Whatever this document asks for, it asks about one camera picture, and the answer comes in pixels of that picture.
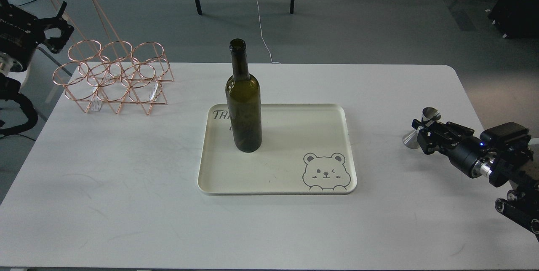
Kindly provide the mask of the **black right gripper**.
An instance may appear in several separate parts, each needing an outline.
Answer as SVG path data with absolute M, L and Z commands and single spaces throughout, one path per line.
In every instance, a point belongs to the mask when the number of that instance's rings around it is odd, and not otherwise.
M 412 128 L 418 128 L 419 125 L 419 120 L 412 121 Z M 447 156 L 450 163 L 466 176 L 476 178 L 481 175 L 479 168 L 485 163 L 487 147 L 473 134 L 474 129 L 450 121 L 436 121 L 420 129 L 416 140 L 424 154 L 439 152 Z

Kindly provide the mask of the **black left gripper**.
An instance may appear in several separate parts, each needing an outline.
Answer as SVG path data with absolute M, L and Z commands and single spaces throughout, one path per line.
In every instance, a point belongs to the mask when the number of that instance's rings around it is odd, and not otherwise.
M 59 54 L 70 39 L 74 27 L 63 18 L 67 2 L 50 18 L 38 18 L 12 4 L 1 4 L 0 51 L 12 72 L 24 72 L 39 44 L 53 54 Z M 60 36 L 45 38 L 44 31 L 59 29 Z

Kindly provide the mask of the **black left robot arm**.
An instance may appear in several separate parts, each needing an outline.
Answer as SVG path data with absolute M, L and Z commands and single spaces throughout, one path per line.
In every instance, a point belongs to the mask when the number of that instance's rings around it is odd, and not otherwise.
M 32 129 L 38 122 L 38 113 L 31 100 L 21 93 L 21 82 L 8 77 L 10 72 L 25 72 L 38 45 L 43 44 L 54 54 L 58 54 L 70 39 L 74 27 L 62 15 L 67 6 L 62 2 L 54 17 L 37 18 L 33 14 L 1 2 L 0 51 L 1 81 L 0 98 L 19 104 L 27 117 L 27 122 L 10 128 L 2 128 L 1 135 L 15 135 Z

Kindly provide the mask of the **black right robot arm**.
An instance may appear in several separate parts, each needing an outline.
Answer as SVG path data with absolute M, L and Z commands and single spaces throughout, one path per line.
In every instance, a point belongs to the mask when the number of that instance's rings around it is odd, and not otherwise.
M 508 122 L 483 131 L 477 138 L 473 129 L 453 122 L 414 119 L 412 127 L 418 131 L 417 141 L 425 154 L 439 152 L 466 176 L 484 176 L 494 187 L 511 183 L 507 197 L 495 201 L 496 210 L 538 235 L 538 169 L 527 128 Z

